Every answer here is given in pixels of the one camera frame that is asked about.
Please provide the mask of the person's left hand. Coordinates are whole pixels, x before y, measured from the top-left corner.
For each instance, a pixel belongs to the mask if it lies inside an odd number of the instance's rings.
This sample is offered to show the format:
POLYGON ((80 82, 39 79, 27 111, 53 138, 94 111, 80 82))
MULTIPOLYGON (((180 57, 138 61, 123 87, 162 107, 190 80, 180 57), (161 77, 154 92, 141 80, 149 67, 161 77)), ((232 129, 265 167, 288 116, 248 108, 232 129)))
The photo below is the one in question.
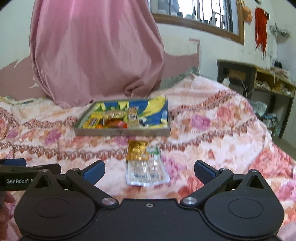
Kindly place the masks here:
POLYGON ((10 192, 1 192, 1 201, 3 202, 1 206, 1 240, 5 240, 7 238, 7 229, 8 229, 8 221, 10 219, 10 212, 6 206, 6 203, 13 204, 15 203, 15 198, 10 192))

